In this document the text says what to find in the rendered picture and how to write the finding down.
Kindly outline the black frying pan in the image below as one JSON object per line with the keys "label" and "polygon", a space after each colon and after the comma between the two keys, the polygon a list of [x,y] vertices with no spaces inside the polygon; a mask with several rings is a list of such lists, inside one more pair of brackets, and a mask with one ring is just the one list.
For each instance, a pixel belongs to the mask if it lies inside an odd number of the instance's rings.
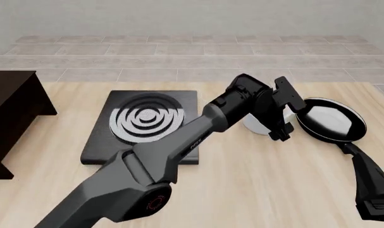
{"label": "black frying pan", "polygon": [[302,129],[317,140],[337,145],[343,153],[366,154],[353,142],[367,133],[364,119],[352,108],[327,98],[306,98],[306,107],[296,114]]}

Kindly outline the small black mount plate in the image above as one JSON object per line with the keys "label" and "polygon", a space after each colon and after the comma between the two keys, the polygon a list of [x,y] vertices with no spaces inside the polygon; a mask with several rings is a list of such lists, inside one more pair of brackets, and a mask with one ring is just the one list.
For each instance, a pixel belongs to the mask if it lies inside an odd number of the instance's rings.
{"label": "small black mount plate", "polygon": [[292,112],[299,113],[306,107],[306,103],[286,77],[275,79],[275,87],[272,97],[278,108],[284,108],[287,105]]}

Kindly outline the dark wooden cabinet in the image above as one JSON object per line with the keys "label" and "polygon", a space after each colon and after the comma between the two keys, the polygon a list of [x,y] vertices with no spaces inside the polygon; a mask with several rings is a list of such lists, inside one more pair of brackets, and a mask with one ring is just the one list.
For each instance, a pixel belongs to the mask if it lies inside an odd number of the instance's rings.
{"label": "dark wooden cabinet", "polygon": [[14,175],[2,160],[39,115],[57,115],[35,70],[0,71],[0,180]]}

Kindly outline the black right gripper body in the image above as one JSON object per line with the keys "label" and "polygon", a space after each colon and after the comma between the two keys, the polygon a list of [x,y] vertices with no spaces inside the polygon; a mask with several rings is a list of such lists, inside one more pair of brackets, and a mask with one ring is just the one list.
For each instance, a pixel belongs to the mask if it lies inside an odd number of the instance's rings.
{"label": "black right gripper body", "polygon": [[384,222],[384,199],[356,203],[356,208],[362,220]]}

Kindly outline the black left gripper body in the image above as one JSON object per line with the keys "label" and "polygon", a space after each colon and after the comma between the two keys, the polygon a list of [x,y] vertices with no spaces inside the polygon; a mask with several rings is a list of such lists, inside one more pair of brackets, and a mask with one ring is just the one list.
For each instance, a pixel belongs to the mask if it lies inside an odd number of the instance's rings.
{"label": "black left gripper body", "polygon": [[294,120],[295,113],[286,105],[282,110],[279,110],[276,113],[276,125],[272,127],[270,130],[274,132],[275,129],[280,129],[282,125],[284,125],[286,134],[290,134],[293,132],[294,127],[291,122]]}

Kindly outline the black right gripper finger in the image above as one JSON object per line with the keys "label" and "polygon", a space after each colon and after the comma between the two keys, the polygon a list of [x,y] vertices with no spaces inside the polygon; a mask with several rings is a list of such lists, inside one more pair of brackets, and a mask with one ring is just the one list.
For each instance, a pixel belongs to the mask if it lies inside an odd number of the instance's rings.
{"label": "black right gripper finger", "polygon": [[375,186],[372,180],[375,163],[366,153],[355,152],[352,155],[356,175],[356,202],[371,201],[375,197]]}
{"label": "black right gripper finger", "polygon": [[368,199],[384,199],[384,171],[366,153],[364,159],[363,179],[368,190]]}

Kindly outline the flat black stove plate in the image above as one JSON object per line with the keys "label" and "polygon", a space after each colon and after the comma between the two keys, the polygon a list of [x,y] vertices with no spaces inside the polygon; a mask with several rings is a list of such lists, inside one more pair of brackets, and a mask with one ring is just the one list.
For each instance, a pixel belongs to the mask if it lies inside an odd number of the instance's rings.
{"label": "flat black stove plate", "polygon": [[197,117],[197,91],[111,91],[80,161],[103,165],[117,151],[161,139]]}

